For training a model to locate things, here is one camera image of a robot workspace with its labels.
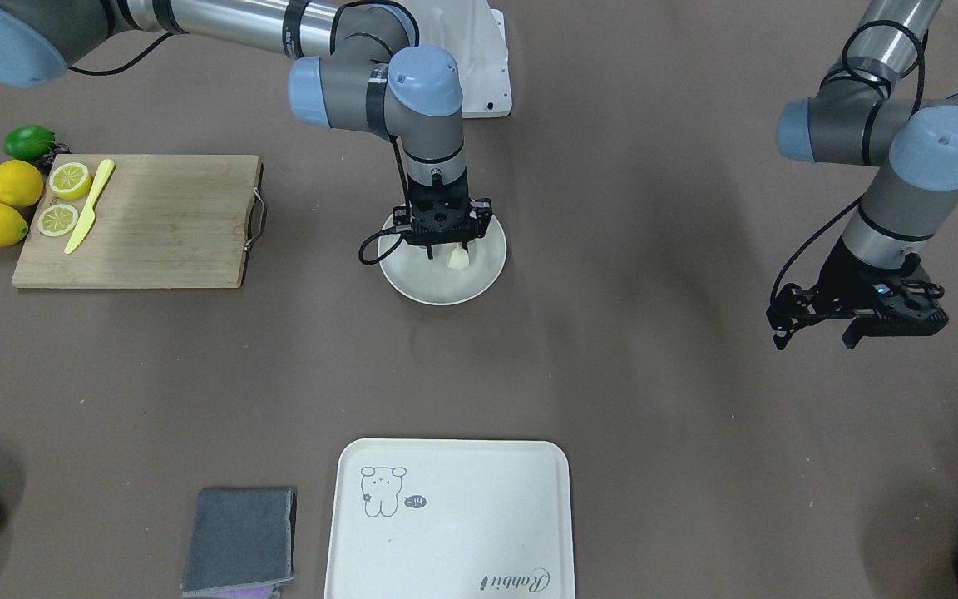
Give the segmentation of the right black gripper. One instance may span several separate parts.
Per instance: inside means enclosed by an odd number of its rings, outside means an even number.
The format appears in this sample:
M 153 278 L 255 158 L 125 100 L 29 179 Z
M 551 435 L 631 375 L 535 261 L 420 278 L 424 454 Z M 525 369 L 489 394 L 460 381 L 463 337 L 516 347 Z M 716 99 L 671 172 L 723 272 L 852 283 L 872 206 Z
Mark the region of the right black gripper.
M 467 175 L 444 185 L 427 186 L 407 176 L 406 205 L 393 213 L 395 234 L 404 242 L 425 246 L 427 257 L 434 258 L 436 244 L 463 243 L 483 238 L 493 220 L 493 208 L 487 198 L 469 197 Z

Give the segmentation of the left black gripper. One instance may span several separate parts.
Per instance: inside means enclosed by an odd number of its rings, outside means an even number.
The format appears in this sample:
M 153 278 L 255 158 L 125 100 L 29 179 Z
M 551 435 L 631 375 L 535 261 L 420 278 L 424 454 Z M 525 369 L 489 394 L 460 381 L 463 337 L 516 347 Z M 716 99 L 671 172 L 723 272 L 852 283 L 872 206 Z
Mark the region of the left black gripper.
M 873 268 L 838 241 L 822 265 L 817 283 L 808 289 L 787 284 L 767 310 L 778 350 L 795 331 L 826 321 L 847 319 L 845 349 L 866 337 L 934 336 L 948 323 L 939 299 L 941 285 L 932 283 L 921 257 L 910 253 L 901 268 Z

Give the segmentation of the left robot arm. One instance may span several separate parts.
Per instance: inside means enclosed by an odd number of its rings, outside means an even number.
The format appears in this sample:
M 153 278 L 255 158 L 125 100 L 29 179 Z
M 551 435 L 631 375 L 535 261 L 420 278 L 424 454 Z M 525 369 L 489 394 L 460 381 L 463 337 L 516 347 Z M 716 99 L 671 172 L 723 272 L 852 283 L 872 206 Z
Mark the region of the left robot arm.
M 938 1 L 873 1 L 813 98 L 784 107 L 783 156 L 875 166 L 845 210 L 847 227 L 809 288 L 776 280 L 767 318 L 777 349 L 801 329 L 846 319 L 852 349 L 866 337 L 932 336 L 948 323 L 944 290 L 920 251 L 958 204 L 958 92 L 897 100 L 895 85 L 924 72 L 924 41 Z

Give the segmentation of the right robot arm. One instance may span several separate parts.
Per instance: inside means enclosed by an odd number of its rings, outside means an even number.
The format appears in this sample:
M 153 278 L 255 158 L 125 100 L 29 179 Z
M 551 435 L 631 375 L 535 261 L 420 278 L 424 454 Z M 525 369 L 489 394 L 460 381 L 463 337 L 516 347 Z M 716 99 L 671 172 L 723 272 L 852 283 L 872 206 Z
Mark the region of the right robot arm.
M 0 1 L 0 83 L 60 78 L 122 32 L 205 37 L 290 60 L 305 124 L 372 133 L 397 148 L 404 202 L 384 235 L 431 253 L 486 236 L 493 208 L 469 194 L 456 58 L 422 41 L 395 1 Z

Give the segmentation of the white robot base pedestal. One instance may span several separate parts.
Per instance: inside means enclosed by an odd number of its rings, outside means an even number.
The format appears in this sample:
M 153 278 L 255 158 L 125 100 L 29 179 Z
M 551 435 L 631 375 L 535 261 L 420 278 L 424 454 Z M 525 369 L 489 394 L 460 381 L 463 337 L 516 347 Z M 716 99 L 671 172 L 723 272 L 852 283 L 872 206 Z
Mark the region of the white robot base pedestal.
M 448 50 L 457 64 L 465 119 L 498 118 L 512 110 L 505 19 L 486 1 L 403 1 L 421 43 Z

